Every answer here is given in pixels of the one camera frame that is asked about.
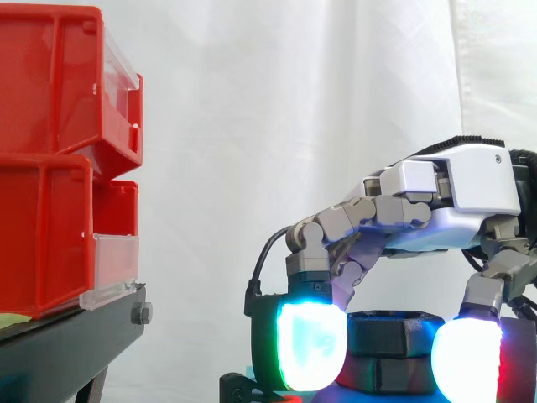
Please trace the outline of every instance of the screw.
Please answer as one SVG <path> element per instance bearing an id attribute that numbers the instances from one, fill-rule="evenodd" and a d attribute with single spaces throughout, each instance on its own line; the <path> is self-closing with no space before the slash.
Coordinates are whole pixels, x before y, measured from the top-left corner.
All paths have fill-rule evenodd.
<path id="1" fill-rule="evenodd" d="M 135 325 L 149 325 L 153 318 L 151 302 L 136 302 L 131 310 L 131 322 Z"/>
<path id="2" fill-rule="evenodd" d="M 244 393 L 242 392 L 242 389 L 240 388 L 236 388 L 233 392 L 232 392 L 232 399 L 233 401 L 236 401 L 236 402 L 239 402 L 239 401 L 242 401 L 242 398 L 244 397 Z"/>

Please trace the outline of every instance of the white curtain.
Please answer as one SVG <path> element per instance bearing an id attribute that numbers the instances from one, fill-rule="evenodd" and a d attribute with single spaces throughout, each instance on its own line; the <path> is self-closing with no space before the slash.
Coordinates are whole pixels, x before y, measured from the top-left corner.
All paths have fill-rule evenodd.
<path id="1" fill-rule="evenodd" d="M 218 378 L 250 363 L 242 304 L 265 240 L 364 175 L 462 133 L 537 149 L 532 0 L 93 3 L 145 78 L 128 177 L 154 304 L 104 403 L 217 401 Z M 277 244 L 264 292 L 285 290 L 285 255 Z M 453 317 L 471 273 L 457 251 L 383 259 L 351 309 Z"/>

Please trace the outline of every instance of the red storage bin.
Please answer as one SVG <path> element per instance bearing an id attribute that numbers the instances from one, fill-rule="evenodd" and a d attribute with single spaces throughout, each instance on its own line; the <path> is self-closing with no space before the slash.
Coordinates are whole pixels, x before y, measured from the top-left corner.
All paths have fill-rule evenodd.
<path id="1" fill-rule="evenodd" d="M 143 81 L 98 8 L 0 3 L 0 153 L 82 154 L 110 180 L 142 164 Z"/>
<path id="2" fill-rule="evenodd" d="M 0 185 L 0 313 L 38 318 L 80 295 L 92 309 L 133 292 L 135 183 L 94 183 L 81 155 L 0 154 Z"/>

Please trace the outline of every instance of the black ring-shaped object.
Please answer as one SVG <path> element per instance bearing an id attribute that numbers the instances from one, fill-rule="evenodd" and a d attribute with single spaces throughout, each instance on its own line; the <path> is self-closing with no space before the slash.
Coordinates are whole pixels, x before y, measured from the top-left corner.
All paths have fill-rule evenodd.
<path id="1" fill-rule="evenodd" d="M 347 354 L 336 382 L 375 395 L 433 395 L 437 389 L 430 357 L 379 359 Z"/>
<path id="2" fill-rule="evenodd" d="M 498 403 L 533 403 L 537 378 L 535 322 L 502 317 Z"/>
<path id="3" fill-rule="evenodd" d="M 441 317 L 421 311 L 365 311 L 349 314 L 347 353 L 409 359 L 430 355 Z"/>

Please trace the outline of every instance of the black cable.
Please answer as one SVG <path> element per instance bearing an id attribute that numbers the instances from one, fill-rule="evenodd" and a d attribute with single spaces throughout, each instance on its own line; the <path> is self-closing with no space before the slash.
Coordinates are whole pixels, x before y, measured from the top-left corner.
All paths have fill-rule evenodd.
<path id="1" fill-rule="evenodd" d="M 513 310 L 517 317 L 537 322 L 537 315 L 522 296 L 513 298 L 507 305 Z"/>
<path id="2" fill-rule="evenodd" d="M 535 309 L 537 311 L 537 303 L 530 300 L 527 296 L 522 296 L 524 298 L 524 302 L 528 304 L 532 309 Z"/>
<path id="3" fill-rule="evenodd" d="M 261 281 L 259 281 L 259 276 L 261 275 L 261 269 L 269 255 L 270 249 L 276 243 L 278 239 L 283 237 L 290 227 L 285 227 L 280 229 L 272 237 L 270 237 L 261 250 L 261 254 L 258 257 L 258 261 L 253 268 L 252 279 L 248 282 L 248 288 L 246 289 L 246 294 L 244 296 L 244 315 L 250 317 L 252 315 L 252 304 L 253 300 L 258 296 L 261 296 Z"/>
<path id="4" fill-rule="evenodd" d="M 267 243 L 263 247 L 263 250 L 261 250 L 261 254 L 258 257 L 258 262 L 255 264 L 255 268 L 253 269 L 252 280 L 254 281 L 259 280 L 259 276 L 261 275 L 261 269 L 263 268 L 265 260 L 267 256 L 269 255 L 270 249 L 273 247 L 273 245 L 276 243 L 278 239 L 280 239 L 287 233 L 287 230 L 289 228 L 290 227 L 285 227 L 285 228 L 280 229 L 277 233 L 275 233 L 272 237 L 268 239 Z"/>
<path id="5" fill-rule="evenodd" d="M 483 267 L 466 251 L 462 250 L 462 255 L 468 261 L 468 263 L 474 268 L 475 271 L 479 273 L 483 272 Z"/>

